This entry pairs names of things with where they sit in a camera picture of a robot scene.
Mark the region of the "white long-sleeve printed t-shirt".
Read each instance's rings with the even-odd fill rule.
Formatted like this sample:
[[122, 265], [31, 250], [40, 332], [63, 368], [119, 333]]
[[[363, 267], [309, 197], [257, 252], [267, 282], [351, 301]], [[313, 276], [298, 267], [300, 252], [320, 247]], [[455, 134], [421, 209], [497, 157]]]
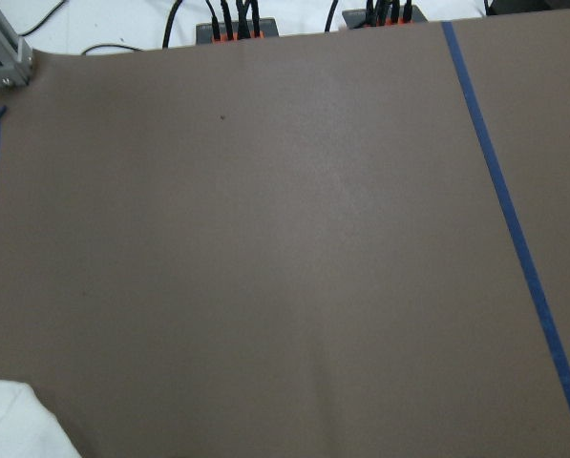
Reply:
[[77, 457], [79, 452], [32, 388], [0, 380], [0, 457]]

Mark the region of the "near small orange circuit board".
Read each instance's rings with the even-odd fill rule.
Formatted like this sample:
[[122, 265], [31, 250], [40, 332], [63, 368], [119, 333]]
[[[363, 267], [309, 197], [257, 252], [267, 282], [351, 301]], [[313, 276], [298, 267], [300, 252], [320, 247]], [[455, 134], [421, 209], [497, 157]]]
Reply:
[[349, 30], [427, 22], [413, 1], [367, 1], [362, 9], [344, 10], [342, 16]]

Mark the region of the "aluminium frame post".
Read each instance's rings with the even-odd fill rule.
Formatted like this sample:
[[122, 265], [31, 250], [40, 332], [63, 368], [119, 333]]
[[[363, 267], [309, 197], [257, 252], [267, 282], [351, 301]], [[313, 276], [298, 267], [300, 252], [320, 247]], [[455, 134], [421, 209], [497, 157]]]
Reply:
[[0, 88], [27, 86], [32, 67], [32, 48], [0, 10]]

